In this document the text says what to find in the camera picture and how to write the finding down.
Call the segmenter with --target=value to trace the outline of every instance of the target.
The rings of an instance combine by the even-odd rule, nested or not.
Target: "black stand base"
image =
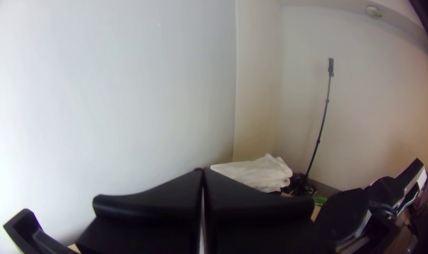
[[[290,180],[288,187],[281,188],[282,192],[293,196],[313,196],[317,193],[316,187],[310,184],[303,174],[294,174]]]

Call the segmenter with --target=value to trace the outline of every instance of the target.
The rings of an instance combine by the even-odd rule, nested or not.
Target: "green object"
[[[325,204],[325,202],[327,202],[326,198],[313,197],[313,199],[314,199],[314,204],[315,205],[323,205],[323,204]]]

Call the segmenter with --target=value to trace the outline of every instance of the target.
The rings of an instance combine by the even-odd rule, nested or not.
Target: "white wall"
[[[57,240],[99,193],[231,159],[230,0],[0,1],[2,225],[27,207]]]
[[[325,105],[331,102],[310,174],[340,190],[396,176],[415,158],[428,165],[428,54],[383,22],[344,11],[285,7],[283,90],[276,155],[307,170]]]
[[[272,152],[282,82],[278,0],[236,0],[237,91],[234,160]]]

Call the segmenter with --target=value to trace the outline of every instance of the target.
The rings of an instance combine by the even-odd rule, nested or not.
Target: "black stand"
[[[291,177],[291,185],[287,187],[288,189],[283,190],[284,192],[292,192],[295,196],[305,196],[305,195],[314,195],[317,192],[317,189],[315,186],[310,185],[308,182],[308,174],[311,170],[311,166],[313,165],[314,158],[316,157],[317,148],[319,147],[319,144],[321,143],[321,135],[323,130],[323,125],[325,123],[325,116],[327,115],[327,107],[328,103],[330,102],[330,85],[331,85],[331,78],[334,77],[333,73],[333,58],[328,59],[328,91],[327,91],[327,99],[325,100],[325,109],[323,111],[323,118],[322,118],[322,124],[321,129],[319,131],[319,137],[317,138],[316,147],[314,148],[313,156],[311,157],[311,161],[309,162],[308,170],[305,175],[302,174],[296,174],[295,176]]]

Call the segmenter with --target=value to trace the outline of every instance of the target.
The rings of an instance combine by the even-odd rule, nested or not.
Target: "white cloth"
[[[280,188],[289,185],[289,177],[292,176],[292,170],[283,159],[270,154],[254,161],[217,164],[210,168],[263,192],[280,191]]]

